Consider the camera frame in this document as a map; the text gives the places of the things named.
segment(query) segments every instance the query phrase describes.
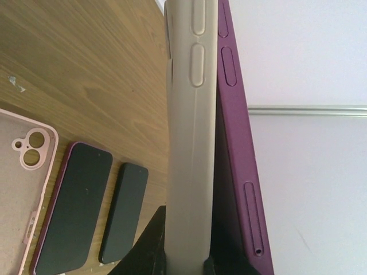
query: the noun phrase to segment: black phone screen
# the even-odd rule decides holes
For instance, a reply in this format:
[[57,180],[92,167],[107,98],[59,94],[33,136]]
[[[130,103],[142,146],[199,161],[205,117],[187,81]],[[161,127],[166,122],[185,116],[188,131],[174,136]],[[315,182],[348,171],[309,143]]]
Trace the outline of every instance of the black phone screen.
[[112,165],[109,152],[73,145],[61,180],[36,275],[78,269],[87,260]]

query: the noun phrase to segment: phone case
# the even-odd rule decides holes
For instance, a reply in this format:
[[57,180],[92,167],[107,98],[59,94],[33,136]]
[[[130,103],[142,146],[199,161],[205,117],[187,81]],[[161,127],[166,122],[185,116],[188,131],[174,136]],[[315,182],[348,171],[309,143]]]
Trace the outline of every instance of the phone case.
[[168,0],[167,274],[201,274],[212,227],[217,0]]
[[[42,140],[33,140],[39,133],[43,144]],[[0,109],[2,274],[23,271],[57,143],[58,135],[52,127]]]
[[228,0],[218,2],[214,212],[263,275],[274,275],[245,89]]

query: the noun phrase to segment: beige phone case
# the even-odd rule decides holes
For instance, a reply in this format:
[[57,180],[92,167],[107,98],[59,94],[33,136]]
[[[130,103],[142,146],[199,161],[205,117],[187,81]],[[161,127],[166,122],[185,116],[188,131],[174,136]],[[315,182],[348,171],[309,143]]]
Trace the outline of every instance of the beige phone case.
[[212,227],[217,0],[167,0],[167,275],[203,273]]

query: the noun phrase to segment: smartphone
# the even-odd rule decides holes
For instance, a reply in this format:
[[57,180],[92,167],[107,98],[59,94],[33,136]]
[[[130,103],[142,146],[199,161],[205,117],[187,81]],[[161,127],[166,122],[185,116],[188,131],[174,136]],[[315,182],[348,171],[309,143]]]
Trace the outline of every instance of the smartphone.
[[84,265],[112,166],[112,155],[82,142],[65,154],[31,263],[33,275]]
[[101,263],[119,261],[132,248],[147,181],[147,168],[132,163],[121,166],[99,251]]

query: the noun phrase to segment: purple phone case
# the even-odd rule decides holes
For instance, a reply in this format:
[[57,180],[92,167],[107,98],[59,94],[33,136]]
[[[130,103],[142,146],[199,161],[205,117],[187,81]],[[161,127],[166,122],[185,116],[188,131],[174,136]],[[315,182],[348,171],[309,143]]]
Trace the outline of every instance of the purple phone case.
[[262,275],[274,275],[244,84],[228,0],[218,2],[215,218]]
[[51,221],[51,216],[52,216],[53,210],[55,208],[55,203],[56,203],[56,200],[57,200],[57,196],[60,192],[61,183],[63,182],[63,179],[64,179],[64,175],[65,175],[66,167],[67,167],[67,164],[68,164],[68,160],[71,156],[71,153],[73,151],[74,146],[78,143],[81,143],[81,142],[71,143],[67,147],[67,150],[65,152],[63,161],[61,162],[60,171],[58,173],[58,176],[57,176],[57,179],[56,179],[56,182],[55,182],[55,186],[54,186],[53,191],[52,191],[52,195],[51,195],[51,199],[50,199],[50,202],[49,202],[49,205],[48,205],[48,208],[47,208],[44,223],[42,225],[40,236],[38,238],[37,245],[36,245],[36,248],[34,250],[32,261],[30,263],[30,272],[31,272],[32,275],[36,275],[36,266],[37,266],[37,263],[38,263],[38,259],[40,258],[40,254],[41,254],[43,244],[45,242],[46,233],[47,233],[50,221]]

